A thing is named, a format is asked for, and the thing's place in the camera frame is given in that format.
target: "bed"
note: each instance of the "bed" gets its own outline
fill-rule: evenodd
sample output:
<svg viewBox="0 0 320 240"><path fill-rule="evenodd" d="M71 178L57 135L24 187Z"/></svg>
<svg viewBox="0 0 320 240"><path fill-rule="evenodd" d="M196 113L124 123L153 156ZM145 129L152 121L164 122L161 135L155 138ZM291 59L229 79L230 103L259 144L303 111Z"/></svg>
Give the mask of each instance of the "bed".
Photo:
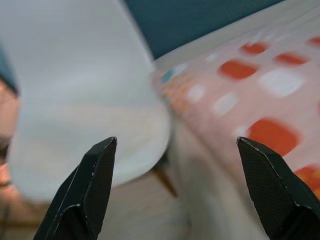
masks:
<svg viewBox="0 0 320 240"><path fill-rule="evenodd" d="M159 69L167 70L251 30L282 25L286 29L313 31L319 24L319 1L285 0L179 47L155 62ZM171 118L172 179L191 215L192 238L268 239L248 192L223 167L224 160L175 113Z"/></svg>

